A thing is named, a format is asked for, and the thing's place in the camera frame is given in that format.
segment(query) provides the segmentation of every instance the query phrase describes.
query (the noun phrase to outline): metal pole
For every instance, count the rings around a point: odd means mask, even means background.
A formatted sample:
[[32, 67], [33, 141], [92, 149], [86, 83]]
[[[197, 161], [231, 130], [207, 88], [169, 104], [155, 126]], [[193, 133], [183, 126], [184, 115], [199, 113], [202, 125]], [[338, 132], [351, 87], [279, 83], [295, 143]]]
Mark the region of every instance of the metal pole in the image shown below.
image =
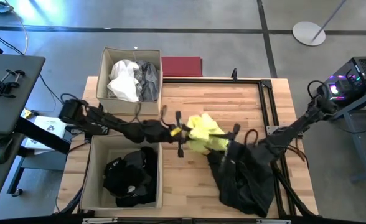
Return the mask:
[[317, 34], [313, 37], [312, 41], [314, 41], [317, 38], [317, 36], [321, 33], [321, 31], [324, 30], [324, 28], [326, 28], [326, 25], [330, 22], [330, 20], [334, 17], [334, 15], [337, 14], [338, 10], [344, 5], [345, 2], [346, 2], [346, 0], [342, 0], [342, 2], [338, 5], [338, 7], [335, 9], [335, 11], [330, 16], [330, 18], [328, 18], [328, 20], [324, 23], [324, 25], [321, 27], [319, 32], [317, 32]]

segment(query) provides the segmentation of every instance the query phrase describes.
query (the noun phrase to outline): round stand base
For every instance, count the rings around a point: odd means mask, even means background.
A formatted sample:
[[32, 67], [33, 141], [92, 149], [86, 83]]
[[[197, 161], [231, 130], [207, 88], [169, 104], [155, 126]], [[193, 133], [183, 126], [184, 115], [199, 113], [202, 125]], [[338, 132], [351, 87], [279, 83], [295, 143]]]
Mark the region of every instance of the round stand base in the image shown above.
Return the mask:
[[293, 28], [293, 35], [297, 41], [308, 46], [317, 46], [326, 40], [324, 30], [313, 40], [321, 27], [313, 22], [298, 22]]

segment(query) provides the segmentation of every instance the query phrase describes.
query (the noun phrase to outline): red book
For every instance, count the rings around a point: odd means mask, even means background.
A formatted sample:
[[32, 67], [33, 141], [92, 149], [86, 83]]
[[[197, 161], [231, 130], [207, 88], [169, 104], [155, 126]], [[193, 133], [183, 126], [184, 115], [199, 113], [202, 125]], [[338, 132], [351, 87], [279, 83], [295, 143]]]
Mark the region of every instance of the red book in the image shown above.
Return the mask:
[[200, 57], [162, 57], [164, 77], [202, 77]]

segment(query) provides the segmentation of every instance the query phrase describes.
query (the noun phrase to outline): open box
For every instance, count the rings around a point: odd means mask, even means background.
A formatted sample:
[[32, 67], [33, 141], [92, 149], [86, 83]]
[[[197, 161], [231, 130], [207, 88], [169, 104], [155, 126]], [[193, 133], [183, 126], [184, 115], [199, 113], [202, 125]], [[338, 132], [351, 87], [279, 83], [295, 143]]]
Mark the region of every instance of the open box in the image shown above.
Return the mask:
[[[107, 163], [122, 157], [130, 152], [138, 151], [141, 147], [148, 146], [158, 153], [157, 195], [153, 203], [139, 204], [130, 208], [118, 208], [115, 198], [103, 187], [103, 174]], [[94, 211], [115, 211], [122, 209], [143, 209], [162, 207], [162, 147], [161, 144], [143, 142], [136, 144], [120, 135], [93, 136], [90, 148], [90, 160], [87, 174], [83, 183], [81, 209]]]
[[159, 74], [159, 93], [155, 102], [141, 102], [141, 114], [158, 115], [161, 110], [162, 63], [159, 50], [118, 50], [106, 47], [101, 56], [100, 74], [97, 81], [96, 97], [104, 109], [111, 114], [135, 114], [138, 103], [107, 97], [107, 85], [111, 81], [108, 75], [113, 65], [123, 59], [131, 61], [145, 60], [152, 63]]

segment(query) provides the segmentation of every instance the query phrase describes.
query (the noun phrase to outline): wooden tabletop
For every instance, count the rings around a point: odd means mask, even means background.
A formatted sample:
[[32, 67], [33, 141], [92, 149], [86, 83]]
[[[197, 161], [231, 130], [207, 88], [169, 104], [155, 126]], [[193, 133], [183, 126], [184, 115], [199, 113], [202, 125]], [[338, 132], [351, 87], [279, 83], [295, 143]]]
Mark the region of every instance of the wooden tabletop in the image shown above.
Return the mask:
[[[96, 99], [97, 77], [88, 77], [83, 99], [98, 106]], [[296, 120], [293, 101], [287, 79], [272, 79], [280, 125], [287, 126]], [[267, 93], [266, 104], [269, 105]], [[193, 84], [164, 83], [162, 104], [168, 106], [167, 123], [175, 123], [174, 112], [182, 112], [182, 121], [195, 114], [208, 113], [224, 131], [231, 131], [233, 125], [241, 125], [237, 136], [243, 142], [246, 131], [255, 128], [265, 137], [258, 87], [253, 84]], [[130, 117], [118, 116], [129, 120]], [[141, 119], [155, 117], [141, 116]], [[81, 144], [83, 136], [73, 139], [71, 147]], [[257, 218], [245, 215], [219, 202], [218, 188], [212, 177], [205, 156], [185, 149], [184, 158], [178, 158], [176, 144], [162, 144], [163, 159], [163, 201], [162, 208], [120, 210], [118, 212], [96, 212], [98, 217], [192, 217], [192, 218]], [[79, 147], [68, 155], [61, 182], [57, 204], [63, 209], [82, 186], [87, 166], [90, 145]], [[307, 165], [296, 154], [286, 153], [291, 185], [310, 211], [317, 213], [312, 184]], [[284, 209], [288, 213], [287, 196], [281, 186]], [[268, 218], [277, 218], [275, 200], [270, 206]]]

